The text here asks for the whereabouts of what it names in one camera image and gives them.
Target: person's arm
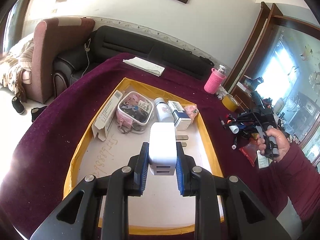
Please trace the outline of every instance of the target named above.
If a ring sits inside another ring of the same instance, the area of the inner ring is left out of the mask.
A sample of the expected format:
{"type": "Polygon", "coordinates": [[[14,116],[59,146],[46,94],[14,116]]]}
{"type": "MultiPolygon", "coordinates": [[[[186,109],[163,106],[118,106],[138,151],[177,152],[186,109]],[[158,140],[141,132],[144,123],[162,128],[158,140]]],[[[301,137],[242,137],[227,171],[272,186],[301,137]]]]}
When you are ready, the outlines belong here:
{"type": "MultiPolygon", "coordinates": [[[[278,144],[279,157],[275,158],[275,170],[302,221],[308,220],[320,206],[320,174],[296,143],[289,144],[283,133],[271,128],[266,131],[278,144]]],[[[258,139],[261,154],[266,145],[258,139]]]]}

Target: roll of yellow tape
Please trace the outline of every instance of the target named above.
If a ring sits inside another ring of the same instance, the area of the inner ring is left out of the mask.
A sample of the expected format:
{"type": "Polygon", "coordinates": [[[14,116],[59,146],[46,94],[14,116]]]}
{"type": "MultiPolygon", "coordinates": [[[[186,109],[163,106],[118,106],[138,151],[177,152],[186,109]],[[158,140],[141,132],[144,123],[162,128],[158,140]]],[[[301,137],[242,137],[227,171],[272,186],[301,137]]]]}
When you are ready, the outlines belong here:
{"type": "Polygon", "coordinates": [[[237,100],[232,95],[227,94],[223,99],[222,99],[223,105],[230,110],[231,112],[234,112],[238,106],[239,103],[237,100]]]}

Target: brown fabric sofa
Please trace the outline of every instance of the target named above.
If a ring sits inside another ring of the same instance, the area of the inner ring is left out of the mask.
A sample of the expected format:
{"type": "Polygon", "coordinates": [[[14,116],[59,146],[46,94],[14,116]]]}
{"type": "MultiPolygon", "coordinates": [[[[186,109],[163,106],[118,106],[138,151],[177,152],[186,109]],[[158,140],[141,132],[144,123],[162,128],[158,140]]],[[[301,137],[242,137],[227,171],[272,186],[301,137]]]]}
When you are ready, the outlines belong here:
{"type": "Polygon", "coordinates": [[[44,103],[53,95],[53,59],[62,51],[84,44],[95,21],[79,17],[42,20],[34,32],[31,84],[22,84],[27,98],[44,103]]]}

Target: black leather sofa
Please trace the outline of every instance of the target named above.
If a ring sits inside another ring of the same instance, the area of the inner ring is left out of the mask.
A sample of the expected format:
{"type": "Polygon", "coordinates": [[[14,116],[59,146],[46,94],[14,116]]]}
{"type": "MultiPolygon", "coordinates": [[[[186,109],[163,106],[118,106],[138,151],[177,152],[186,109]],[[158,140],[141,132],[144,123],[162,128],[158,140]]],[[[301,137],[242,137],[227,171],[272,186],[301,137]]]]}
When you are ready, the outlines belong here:
{"type": "Polygon", "coordinates": [[[214,66],[209,59],[198,57],[191,51],[109,26],[101,26],[92,32],[90,44],[88,41],[86,46],[90,48],[89,66],[83,45],[64,51],[55,58],[53,62],[55,96],[79,80],[83,74],[122,52],[134,54],[163,67],[174,68],[200,80],[207,79],[214,66]]]}

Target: white power adapter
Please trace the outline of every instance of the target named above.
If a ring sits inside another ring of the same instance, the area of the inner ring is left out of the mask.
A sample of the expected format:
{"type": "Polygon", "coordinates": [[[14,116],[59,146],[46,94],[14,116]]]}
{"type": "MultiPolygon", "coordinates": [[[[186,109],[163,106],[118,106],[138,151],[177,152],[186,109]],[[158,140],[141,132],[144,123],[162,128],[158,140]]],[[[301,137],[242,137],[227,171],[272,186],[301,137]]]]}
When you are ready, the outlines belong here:
{"type": "Polygon", "coordinates": [[[149,165],[153,175],[173,175],[177,164],[173,122],[155,122],[150,129],[149,165]]]}

